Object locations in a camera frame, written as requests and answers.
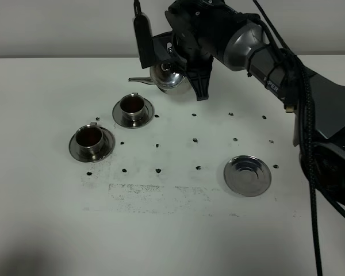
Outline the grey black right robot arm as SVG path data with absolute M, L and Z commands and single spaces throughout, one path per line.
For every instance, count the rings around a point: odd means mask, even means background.
M 345 86 L 306 67 L 263 11 L 224 1 L 175 1 L 165 12 L 198 100 L 208 98 L 212 63 L 245 70 L 296 117 L 293 143 L 311 193 L 345 216 Z

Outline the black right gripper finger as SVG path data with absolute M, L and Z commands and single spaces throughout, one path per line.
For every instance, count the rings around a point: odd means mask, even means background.
M 207 100 L 209 98 L 209 81 L 212 72 L 213 57 L 208 60 L 198 60 L 187 66 L 186 77 L 192 86 L 197 101 Z

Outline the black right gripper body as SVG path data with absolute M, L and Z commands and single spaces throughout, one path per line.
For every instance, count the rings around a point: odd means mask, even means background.
M 165 11 L 185 71 L 209 67 L 213 58 L 224 63 L 226 8 L 224 1 L 174 1 Z

